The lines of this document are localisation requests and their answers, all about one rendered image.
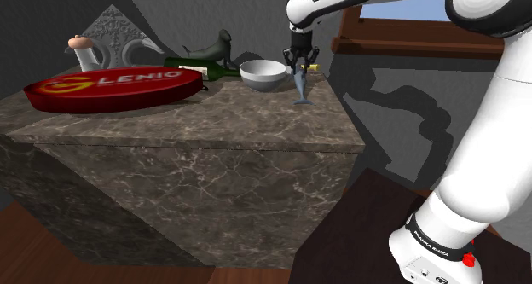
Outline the wooden framed window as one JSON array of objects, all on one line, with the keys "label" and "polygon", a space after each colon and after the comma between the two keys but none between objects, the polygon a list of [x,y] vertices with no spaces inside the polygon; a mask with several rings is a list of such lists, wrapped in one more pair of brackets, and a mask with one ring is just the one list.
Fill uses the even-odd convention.
[{"label": "wooden framed window", "polygon": [[463,30],[449,21],[364,18],[363,7],[343,11],[331,50],[344,55],[500,59],[504,42]]}]

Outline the dark robot stand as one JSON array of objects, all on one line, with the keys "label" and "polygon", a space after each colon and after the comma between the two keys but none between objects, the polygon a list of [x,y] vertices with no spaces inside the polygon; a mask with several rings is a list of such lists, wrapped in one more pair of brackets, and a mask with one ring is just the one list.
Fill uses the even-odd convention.
[{"label": "dark robot stand", "polygon": [[[297,250],[288,284],[411,284],[388,239],[429,196],[366,169]],[[483,284],[532,284],[530,255],[483,231],[474,252]]]}]

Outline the white teapot with peach lid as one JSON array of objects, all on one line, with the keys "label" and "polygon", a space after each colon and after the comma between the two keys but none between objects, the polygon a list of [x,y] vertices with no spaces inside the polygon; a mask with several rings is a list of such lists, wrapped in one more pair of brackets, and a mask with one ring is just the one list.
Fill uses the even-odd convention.
[{"label": "white teapot with peach lid", "polygon": [[[96,58],[94,48],[101,52],[102,62],[99,62]],[[98,39],[75,35],[68,40],[68,47],[65,49],[65,53],[74,53],[77,56],[83,72],[107,69],[109,66],[109,50]]]}]

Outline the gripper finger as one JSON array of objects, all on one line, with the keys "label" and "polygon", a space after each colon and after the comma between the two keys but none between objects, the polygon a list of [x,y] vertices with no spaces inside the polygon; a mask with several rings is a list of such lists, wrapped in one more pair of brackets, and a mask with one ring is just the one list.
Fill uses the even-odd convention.
[{"label": "gripper finger", "polygon": [[318,47],[307,48],[304,51],[304,72],[307,72],[309,69],[309,66],[315,63],[315,60],[317,56],[319,55],[319,53],[320,53],[320,50]]},{"label": "gripper finger", "polygon": [[298,50],[293,47],[289,47],[282,51],[286,64],[290,67],[291,73],[296,72],[298,63]]}]

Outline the grey ornate triangular ornament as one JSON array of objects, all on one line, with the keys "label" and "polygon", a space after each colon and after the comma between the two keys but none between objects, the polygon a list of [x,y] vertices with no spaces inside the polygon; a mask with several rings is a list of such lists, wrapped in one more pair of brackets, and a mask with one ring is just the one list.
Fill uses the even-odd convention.
[{"label": "grey ornate triangular ornament", "polygon": [[140,48],[164,51],[114,5],[110,5],[83,32],[102,55],[101,69],[133,67],[133,52]]}]

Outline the white bowl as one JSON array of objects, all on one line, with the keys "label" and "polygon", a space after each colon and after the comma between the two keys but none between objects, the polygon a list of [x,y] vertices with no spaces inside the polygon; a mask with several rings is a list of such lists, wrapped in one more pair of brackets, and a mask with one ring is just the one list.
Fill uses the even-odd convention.
[{"label": "white bowl", "polygon": [[252,90],[271,92],[286,80],[286,65],[271,60],[246,61],[240,65],[240,76]]}]

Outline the green glass bottle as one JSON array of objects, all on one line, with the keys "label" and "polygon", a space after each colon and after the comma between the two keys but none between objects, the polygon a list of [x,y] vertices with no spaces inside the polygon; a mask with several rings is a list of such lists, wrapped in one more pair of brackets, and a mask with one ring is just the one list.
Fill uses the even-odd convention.
[{"label": "green glass bottle", "polygon": [[223,77],[239,77],[240,71],[221,67],[215,61],[189,59],[182,57],[167,57],[164,67],[184,68],[198,71],[205,81],[216,81]]}]

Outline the blue-grey fish figure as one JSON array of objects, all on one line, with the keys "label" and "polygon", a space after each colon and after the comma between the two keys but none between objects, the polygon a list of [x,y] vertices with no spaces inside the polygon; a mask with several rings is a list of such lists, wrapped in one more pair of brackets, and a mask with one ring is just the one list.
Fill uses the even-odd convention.
[{"label": "blue-grey fish figure", "polygon": [[304,96],[304,90],[307,84],[305,70],[301,66],[296,65],[296,67],[292,70],[292,76],[294,79],[294,84],[296,85],[296,88],[299,93],[299,99],[294,101],[292,104],[293,105],[299,105],[299,104],[313,105],[313,102],[309,101]]}]

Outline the red round tray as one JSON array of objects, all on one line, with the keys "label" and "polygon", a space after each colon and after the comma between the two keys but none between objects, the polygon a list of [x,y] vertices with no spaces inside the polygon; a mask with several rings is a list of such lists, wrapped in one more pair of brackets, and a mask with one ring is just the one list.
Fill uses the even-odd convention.
[{"label": "red round tray", "polygon": [[117,113],[180,101],[204,89],[202,74],[175,67],[77,72],[24,88],[32,106],[49,113]]}]

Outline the brown marble counter block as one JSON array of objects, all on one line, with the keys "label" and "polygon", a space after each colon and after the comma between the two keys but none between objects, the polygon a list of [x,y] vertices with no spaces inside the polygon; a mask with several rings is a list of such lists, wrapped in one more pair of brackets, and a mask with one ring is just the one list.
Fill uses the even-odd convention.
[{"label": "brown marble counter block", "polygon": [[0,187],[92,264],[291,267],[339,201],[357,129],[318,72],[260,93],[223,78],[125,113],[0,100]]}]

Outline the dark green seal figure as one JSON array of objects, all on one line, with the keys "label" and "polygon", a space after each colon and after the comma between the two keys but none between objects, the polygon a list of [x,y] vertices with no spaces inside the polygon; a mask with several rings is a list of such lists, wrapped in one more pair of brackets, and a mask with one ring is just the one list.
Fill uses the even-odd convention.
[{"label": "dark green seal figure", "polygon": [[218,33],[217,41],[204,49],[195,51],[189,50],[185,45],[183,49],[191,59],[207,60],[207,61],[223,61],[225,68],[232,67],[236,69],[237,66],[231,60],[231,35],[225,29],[221,29]]}]

